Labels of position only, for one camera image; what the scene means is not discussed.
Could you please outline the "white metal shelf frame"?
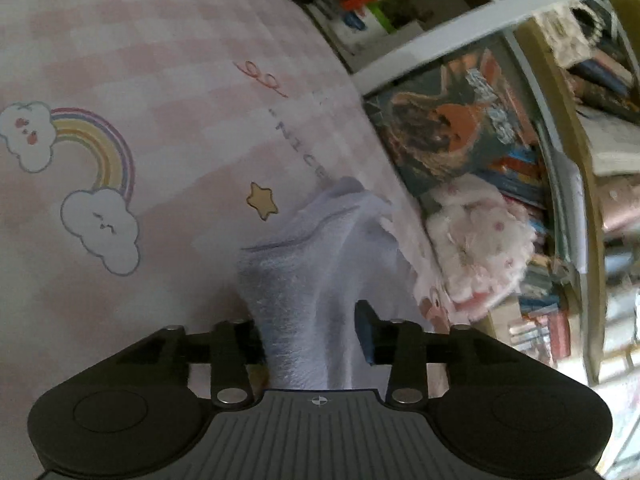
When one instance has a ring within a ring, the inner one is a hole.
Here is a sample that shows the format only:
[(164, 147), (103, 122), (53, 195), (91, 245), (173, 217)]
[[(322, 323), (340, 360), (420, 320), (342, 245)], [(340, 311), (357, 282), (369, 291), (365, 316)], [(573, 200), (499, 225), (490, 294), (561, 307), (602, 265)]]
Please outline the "white metal shelf frame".
[[(587, 266), (570, 267), (570, 289), (582, 309), (582, 366), (590, 386), (612, 382), (603, 365), (620, 358), (605, 352), (606, 291), (604, 233), (588, 138), (562, 70), (533, 15), (568, 0), (502, 0), (466, 12), (393, 48), (352, 75), (363, 96), (481, 40), (502, 32), (522, 74), (522, 86), (536, 104), (544, 124), (542, 154), (551, 179), (553, 213), (561, 223), (559, 237), (578, 247)], [(617, 9), (623, 0), (605, 0)]]

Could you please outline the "pink white plush bunny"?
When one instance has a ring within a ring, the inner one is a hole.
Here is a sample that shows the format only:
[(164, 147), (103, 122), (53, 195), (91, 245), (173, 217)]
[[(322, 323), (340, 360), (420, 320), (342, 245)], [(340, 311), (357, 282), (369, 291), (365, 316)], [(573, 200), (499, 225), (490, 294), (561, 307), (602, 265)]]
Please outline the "pink white plush bunny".
[(458, 318), (475, 321), (518, 291), (535, 252), (526, 208), (464, 174), (425, 194), (425, 227)]

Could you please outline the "lilac and beige sweater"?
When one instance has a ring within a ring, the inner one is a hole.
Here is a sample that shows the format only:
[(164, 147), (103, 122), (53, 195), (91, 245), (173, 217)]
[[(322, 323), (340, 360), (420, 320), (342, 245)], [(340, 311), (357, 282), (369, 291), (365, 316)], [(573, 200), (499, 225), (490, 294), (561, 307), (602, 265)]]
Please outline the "lilac and beige sweater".
[(356, 179), (338, 180), (277, 232), (242, 249), (240, 295), (264, 346), (275, 389), (375, 389), (390, 368), (360, 348), (355, 306), (434, 328), (420, 301), (439, 288), (433, 258), (418, 271), (390, 232), (393, 206)]

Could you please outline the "white green pen cup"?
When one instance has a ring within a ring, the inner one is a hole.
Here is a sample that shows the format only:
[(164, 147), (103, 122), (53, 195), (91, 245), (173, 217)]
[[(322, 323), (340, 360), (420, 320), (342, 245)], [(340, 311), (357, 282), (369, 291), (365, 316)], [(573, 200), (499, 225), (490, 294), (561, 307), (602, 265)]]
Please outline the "white green pen cup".
[(378, 0), (358, 10), (338, 12), (330, 29), (346, 51), (357, 54), (398, 32), (414, 20), (414, 14), (410, 0)]

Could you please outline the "Harry Potter book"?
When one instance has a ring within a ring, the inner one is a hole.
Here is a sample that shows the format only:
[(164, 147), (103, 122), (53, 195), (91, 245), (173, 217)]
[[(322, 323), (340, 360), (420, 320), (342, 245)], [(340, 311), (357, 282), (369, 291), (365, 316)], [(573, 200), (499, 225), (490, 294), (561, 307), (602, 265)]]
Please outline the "Harry Potter book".
[(537, 142), (521, 71), (502, 40), (473, 44), (364, 98), (409, 193), (420, 196)]

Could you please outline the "row of standing books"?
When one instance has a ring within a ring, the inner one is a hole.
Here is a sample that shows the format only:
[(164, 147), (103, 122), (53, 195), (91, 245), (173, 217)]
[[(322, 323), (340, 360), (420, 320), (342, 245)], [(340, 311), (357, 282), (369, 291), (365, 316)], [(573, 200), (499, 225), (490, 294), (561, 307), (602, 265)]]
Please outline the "row of standing books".
[(488, 315), (490, 333), (531, 358), (555, 367), (577, 353), (572, 316), (579, 312), (564, 220), (541, 151), (512, 148), (488, 167), (487, 179), (510, 203), (523, 206), (534, 229), (534, 254), (511, 296)]

